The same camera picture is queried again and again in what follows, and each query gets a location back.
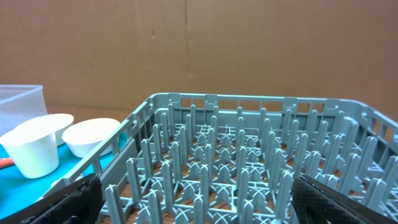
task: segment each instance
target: orange object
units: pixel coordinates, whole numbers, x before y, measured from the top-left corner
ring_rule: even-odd
[[[0,169],[14,165],[14,161],[10,157],[0,159]]]

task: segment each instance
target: dish rack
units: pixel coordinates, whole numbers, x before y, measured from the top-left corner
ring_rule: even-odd
[[[298,223],[290,189],[307,174],[396,221],[396,134],[353,100],[158,93],[46,195],[93,166],[106,197],[98,223]]]

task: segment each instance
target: white paper cup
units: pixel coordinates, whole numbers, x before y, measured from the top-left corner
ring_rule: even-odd
[[[57,146],[60,146],[65,143],[62,140],[62,134],[66,129],[73,125],[73,120],[74,117],[70,114],[49,114],[25,121],[15,129],[40,128],[54,132]]]
[[[43,129],[14,129],[0,138],[0,144],[27,178],[43,177],[58,167],[54,133]]]
[[[83,158],[102,140],[111,135],[119,125],[119,121],[111,118],[90,119],[70,126],[63,132],[62,139],[73,155]],[[101,156],[111,151],[112,147],[109,146],[101,153]]]

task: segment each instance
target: teal surface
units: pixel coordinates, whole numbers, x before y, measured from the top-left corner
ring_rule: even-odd
[[[126,136],[121,135],[119,148],[126,143]],[[58,147],[59,166],[51,174],[38,179],[25,178],[16,166],[0,169],[0,219],[7,217],[23,208],[32,205],[41,197],[51,184],[64,176],[80,158],[72,154],[66,144]],[[6,150],[0,145],[0,158],[8,157]],[[100,157],[101,167],[112,160],[113,155],[109,153]],[[89,166],[83,175],[93,173],[92,166]]]

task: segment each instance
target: cardboard wall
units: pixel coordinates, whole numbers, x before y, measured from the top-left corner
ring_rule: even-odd
[[[0,83],[133,110],[162,91],[352,98],[398,120],[398,1],[0,0]]]

